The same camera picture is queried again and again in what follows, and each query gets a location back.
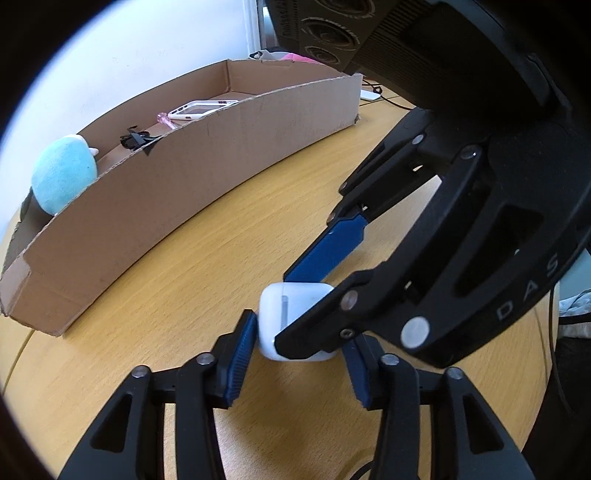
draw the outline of pink object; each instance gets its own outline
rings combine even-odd
[[[308,63],[320,63],[319,61],[309,59],[308,57],[302,57],[301,55],[298,55],[297,53],[288,53],[287,55],[285,55],[285,57],[282,57],[281,59],[282,60],[293,60],[293,61],[306,61]]]
[[[156,115],[156,119],[158,120],[159,124],[166,125],[167,127],[170,127],[171,130],[177,128],[177,126],[174,123],[172,123],[170,118],[168,118],[167,113],[160,112],[158,115]]]

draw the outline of cardboard box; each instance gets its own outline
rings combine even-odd
[[[0,279],[3,311],[61,335],[176,227],[277,161],[352,125],[361,78],[321,64],[226,60],[104,114],[80,132],[99,149],[99,178],[53,218],[34,198],[23,208]],[[241,101],[173,131],[156,123],[158,112],[201,99]],[[133,125],[164,136],[149,153],[132,153],[119,136]]]

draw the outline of pink cloth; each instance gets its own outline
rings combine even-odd
[[[287,55],[285,55],[285,57],[282,58],[282,60],[306,61],[308,63],[320,63],[319,61],[309,59],[308,57],[302,57],[301,55],[298,55],[297,53],[288,53]]]

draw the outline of blue fingertip pad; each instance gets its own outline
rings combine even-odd
[[[355,398],[361,402],[364,408],[369,408],[371,404],[371,395],[369,393],[369,372],[361,353],[355,345],[355,341],[347,342],[341,347],[345,362],[347,363],[347,370],[353,385],[353,392]]]
[[[224,400],[231,405],[240,396],[240,390],[246,376],[246,369],[251,361],[252,350],[256,342],[256,314],[250,312],[240,338],[237,340],[234,356],[228,366],[228,381]]]
[[[286,282],[321,282],[363,241],[368,221],[361,214],[338,220],[284,276]]]

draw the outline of white device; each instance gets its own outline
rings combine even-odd
[[[381,95],[379,93],[370,92],[369,90],[361,89],[360,98],[362,100],[367,100],[368,102],[373,102],[374,100],[377,100],[380,97],[381,97]]]
[[[280,362],[320,362],[336,352],[318,352],[305,360],[291,360],[275,350],[275,336],[310,310],[333,287],[326,283],[272,283],[262,291],[258,313],[259,350],[271,360]]]
[[[168,113],[171,120],[196,120],[238,100],[194,100]]]

